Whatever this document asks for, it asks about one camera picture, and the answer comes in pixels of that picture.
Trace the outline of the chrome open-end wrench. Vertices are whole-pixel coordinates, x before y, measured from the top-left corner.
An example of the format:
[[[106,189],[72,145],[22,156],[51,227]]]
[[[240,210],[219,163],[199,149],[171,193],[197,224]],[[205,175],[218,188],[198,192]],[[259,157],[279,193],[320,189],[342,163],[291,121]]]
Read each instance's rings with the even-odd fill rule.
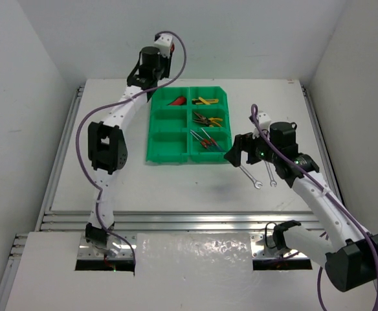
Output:
[[[244,175],[246,175],[249,178],[255,189],[262,188],[263,183],[257,180],[243,165],[240,165],[239,169],[244,173]]]
[[[277,187],[278,184],[277,184],[277,182],[276,182],[276,180],[274,178],[274,175],[272,173],[271,166],[270,166],[269,162],[265,161],[264,164],[266,166],[267,173],[269,175],[269,185],[271,187]]]

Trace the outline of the red blue clear screwdriver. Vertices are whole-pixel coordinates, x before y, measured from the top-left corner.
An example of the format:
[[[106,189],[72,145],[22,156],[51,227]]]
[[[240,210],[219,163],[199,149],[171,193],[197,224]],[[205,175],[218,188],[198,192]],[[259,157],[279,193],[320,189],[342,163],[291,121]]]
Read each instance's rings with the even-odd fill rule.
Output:
[[[203,133],[209,138],[209,141],[220,151],[224,152],[224,149],[216,142],[215,139],[213,139],[203,128],[201,128]]]

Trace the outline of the red black utility knife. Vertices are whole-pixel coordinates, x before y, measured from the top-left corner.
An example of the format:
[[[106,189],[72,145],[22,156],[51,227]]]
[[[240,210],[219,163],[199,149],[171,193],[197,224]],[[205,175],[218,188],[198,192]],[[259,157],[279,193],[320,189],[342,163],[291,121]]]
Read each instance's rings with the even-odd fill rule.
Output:
[[[175,98],[173,101],[168,103],[168,106],[185,106],[187,102],[186,97],[184,96],[179,96]]]
[[[170,57],[172,57],[174,50],[175,50],[175,44],[172,44],[172,46],[170,47]]]

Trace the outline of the yellow needle-nose pliers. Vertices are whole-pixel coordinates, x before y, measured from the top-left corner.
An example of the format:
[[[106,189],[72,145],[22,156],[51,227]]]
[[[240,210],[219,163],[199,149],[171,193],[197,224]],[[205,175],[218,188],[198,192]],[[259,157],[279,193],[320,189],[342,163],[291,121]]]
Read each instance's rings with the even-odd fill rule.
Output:
[[[223,119],[217,117],[208,118],[198,112],[194,112],[193,121],[206,127],[222,127]]]

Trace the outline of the yellow utility knife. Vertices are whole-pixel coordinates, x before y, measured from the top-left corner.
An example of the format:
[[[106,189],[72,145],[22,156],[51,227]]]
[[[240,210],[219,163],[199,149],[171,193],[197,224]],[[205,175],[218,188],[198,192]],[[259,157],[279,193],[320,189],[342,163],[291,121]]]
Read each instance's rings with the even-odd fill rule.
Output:
[[[211,101],[208,99],[205,99],[203,97],[198,97],[195,100],[195,104],[200,105],[200,104],[205,104],[205,105],[211,105]]]
[[[195,105],[212,105],[212,104],[218,104],[218,103],[219,103],[218,98],[205,99],[202,97],[198,97],[198,98],[192,99],[192,104],[195,104]]]

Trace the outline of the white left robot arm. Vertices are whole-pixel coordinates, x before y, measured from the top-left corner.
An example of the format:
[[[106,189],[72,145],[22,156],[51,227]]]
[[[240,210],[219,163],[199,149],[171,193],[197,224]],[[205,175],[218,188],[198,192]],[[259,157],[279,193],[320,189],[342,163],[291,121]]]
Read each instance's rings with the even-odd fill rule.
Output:
[[[146,159],[156,164],[224,163],[232,142],[227,94],[221,87],[157,86],[170,74],[172,48],[144,47],[127,78],[120,105],[87,129],[87,152],[96,177],[97,206],[85,228],[85,238],[109,250],[117,237],[113,208],[108,202],[111,182],[128,159],[124,132],[136,112],[150,103]]]

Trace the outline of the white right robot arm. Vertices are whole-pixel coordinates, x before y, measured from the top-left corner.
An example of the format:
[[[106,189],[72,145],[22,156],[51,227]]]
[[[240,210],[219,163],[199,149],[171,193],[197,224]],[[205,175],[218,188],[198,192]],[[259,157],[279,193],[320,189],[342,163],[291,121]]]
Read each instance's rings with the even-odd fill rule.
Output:
[[[290,249],[304,253],[341,292],[370,281],[378,283],[378,234],[370,233],[350,214],[327,186],[313,158],[299,152],[292,124],[279,122],[268,132],[248,133],[241,149],[249,164],[273,164],[276,174],[324,227],[325,233],[317,235],[298,220],[280,223],[273,229],[268,251],[277,255]]]

